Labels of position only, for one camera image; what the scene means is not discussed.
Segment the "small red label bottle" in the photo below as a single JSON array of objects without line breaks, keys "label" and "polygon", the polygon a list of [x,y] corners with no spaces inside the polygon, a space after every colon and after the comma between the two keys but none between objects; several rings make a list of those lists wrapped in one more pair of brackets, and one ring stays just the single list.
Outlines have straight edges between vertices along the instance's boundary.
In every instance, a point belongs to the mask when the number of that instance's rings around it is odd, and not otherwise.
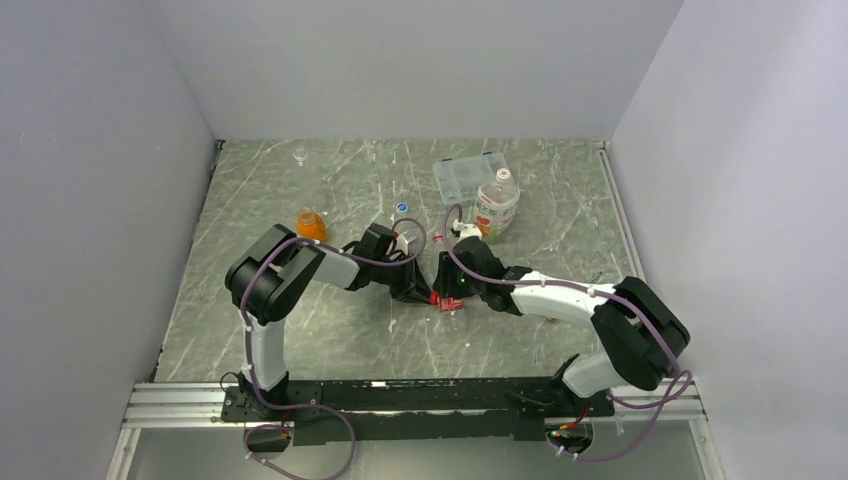
[{"label": "small red label bottle", "polygon": [[463,301],[453,297],[440,297],[441,305],[433,305],[437,310],[433,317],[435,331],[441,333],[463,332],[467,328],[467,315]]}]

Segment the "large clear tea bottle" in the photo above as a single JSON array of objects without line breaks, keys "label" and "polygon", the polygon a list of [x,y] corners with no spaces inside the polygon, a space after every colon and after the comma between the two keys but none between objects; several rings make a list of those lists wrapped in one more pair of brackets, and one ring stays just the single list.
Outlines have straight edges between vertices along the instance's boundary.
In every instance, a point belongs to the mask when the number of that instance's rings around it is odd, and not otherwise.
[{"label": "large clear tea bottle", "polygon": [[511,225],[520,199],[520,189],[512,174],[513,181],[499,184],[496,173],[481,184],[473,206],[473,223],[483,233],[483,239],[492,241]]}]

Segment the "white tea bottle cap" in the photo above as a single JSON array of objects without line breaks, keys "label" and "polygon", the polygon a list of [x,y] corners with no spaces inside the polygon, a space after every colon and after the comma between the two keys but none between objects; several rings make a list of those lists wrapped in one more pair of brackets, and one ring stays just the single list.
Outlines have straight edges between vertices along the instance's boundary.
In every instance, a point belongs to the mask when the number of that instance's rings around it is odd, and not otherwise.
[{"label": "white tea bottle cap", "polygon": [[499,184],[508,184],[513,181],[512,173],[508,168],[500,168],[496,172],[496,181]]}]

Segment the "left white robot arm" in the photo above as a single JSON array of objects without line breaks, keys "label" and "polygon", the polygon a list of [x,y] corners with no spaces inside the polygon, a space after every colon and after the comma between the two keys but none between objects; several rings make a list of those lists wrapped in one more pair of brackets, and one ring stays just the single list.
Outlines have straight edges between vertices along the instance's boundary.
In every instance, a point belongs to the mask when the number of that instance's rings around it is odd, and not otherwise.
[{"label": "left white robot arm", "polygon": [[245,363],[241,384],[251,388],[248,407],[264,420],[287,406],[285,319],[318,282],[347,291],[371,284],[404,303],[428,304],[432,290],[411,254],[397,249],[396,232],[373,223],[343,249],[307,240],[287,227],[271,227],[228,270],[225,287],[243,314]]}]

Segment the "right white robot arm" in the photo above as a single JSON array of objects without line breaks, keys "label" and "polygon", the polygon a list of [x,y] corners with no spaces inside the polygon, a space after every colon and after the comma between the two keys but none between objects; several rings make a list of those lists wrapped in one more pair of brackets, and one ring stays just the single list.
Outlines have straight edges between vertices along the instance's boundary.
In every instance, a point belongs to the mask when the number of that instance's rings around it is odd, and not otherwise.
[{"label": "right white robot arm", "polygon": [[600,350],[569,358],[552,377],[551,401],[564,415],[578,413],[591,396],[610,388],[656,389],[678,372],[691,341],[688,329],[640,278],[627,276],[617,284],[557,279],[504,265],[477,237],[443,246],[433,288],[442,297],[477,296],[495,312],[592,328]]}]

